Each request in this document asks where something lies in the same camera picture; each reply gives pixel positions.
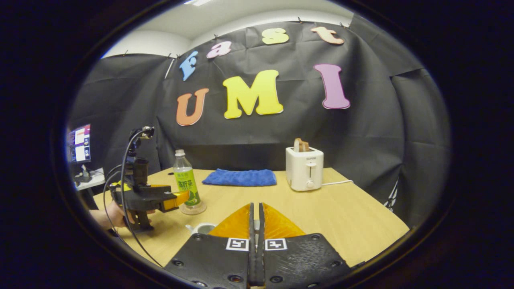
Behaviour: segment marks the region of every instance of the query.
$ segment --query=bottle label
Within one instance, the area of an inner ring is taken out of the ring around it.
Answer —
[[[189,199],[184,204],[188,206],[198,205],[200,203],[200,196],[198,195],[198,189],[194,181],[193,170],[175,173],[175,178],[179,191],[190,191]]]

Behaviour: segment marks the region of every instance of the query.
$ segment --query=plastic bottle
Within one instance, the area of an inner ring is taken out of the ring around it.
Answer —
[[[193,175],[193,167],[186,159],[184,150],[175,151],[175,163],[173,164],[173,172],[177,180],[179,191],[189,190],[189,199],[179,206],[182,213],[187,215],[196,215],[207,209],[205,202],[200,200],[198,189]]]

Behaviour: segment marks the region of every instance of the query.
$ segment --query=blue towel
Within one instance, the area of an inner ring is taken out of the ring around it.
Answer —
[[[277,178],[270,170],[236,172],[217,169],[208,175],[202,183],[205,185],[261,187],[276,185]]]

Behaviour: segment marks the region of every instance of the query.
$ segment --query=wall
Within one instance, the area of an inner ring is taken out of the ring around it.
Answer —
[[[128,54],[146,53],[168,56],[182,54],[189,50],[191,40],[175,34],[150,31],[136,30],[118,41],[102,58],[124,54],[128,50]]]
[[[236,21],[218,26],[193,39],[191,41],[189,49],[192,49],[206,41],[213,39],[214,34],[222,36],[223,34],[227,34],[232,31],[259,24],[282,21],[298,21],[298,17],[300,17],[302,21],[318,21],[336,25],[339,25],[339,23],[341,22],[344,26],[348,27],[352,22],[353,13],[348,11],[347,15],[335,15],[318,11],[297,9],[264,12],[249,17],[244,17]]]

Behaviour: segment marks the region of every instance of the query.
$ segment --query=foam letter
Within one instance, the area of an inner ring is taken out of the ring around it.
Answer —
[[[333,64],[316,64],[314,69],[321,73],[325,86],[325,100],[323,106],[326,109],[347,109],[350,101],[344,97],[343,86],[339,79],[341,68]]]
[[[205,94],[209,92],[208,88],[202,88],[197,90],[194,95],[196,95],[196,106],[194,108],[194,113],[190,116],[186,114],[188,108],[188,102],[191,98],[191,93],[187,93],[181,95],[177,98],[178,106],[177,106],[177,123],[184,125],[192,125],[196,123],[200,117],[202,112],[204,112],[204,99]]]
[[[260,114],[278,114],[284,111],[284,107],[279,103],[275,79],[279,75],[276,70],[263,70],[259,72],[249,88],[245,81],[239,77],[231,77],[223,82],[227,87],[227,111],[225,118],[238,118],[242,112],[237,107],[237,102],[245,111],[246,115],[251,115],[257,98],[259,106],[255,111]]]
[[[212,50],[207,53],[207,58],[215,58],[216,56],[222,56],[230,52],[230,45],[232,42],[225,41],[212,46]]]
[[[195,67],[193,65],[196,64],[196,55],[198,54],[198,51],[193,51],[184,62],[179,66],[180,69],[182,69],[182,72],[184,72],[184,78],[183,80],[186,81],[186,79],[193,74]]]
[[[327,41],[328,43],[332,44],[343,44],[344,40],[335,38],[332,34],[336,34],[333,30],[328,30],[325,27],[316,27],[311,29],[312,32],[317,32],[318,35],[323,39],[324,41]]]
[[[286,30],[283,28],[270,28],[262,31],[262,42],[270,45],[277,43],[284,43],[289,40],[289,36],[287,36]]]

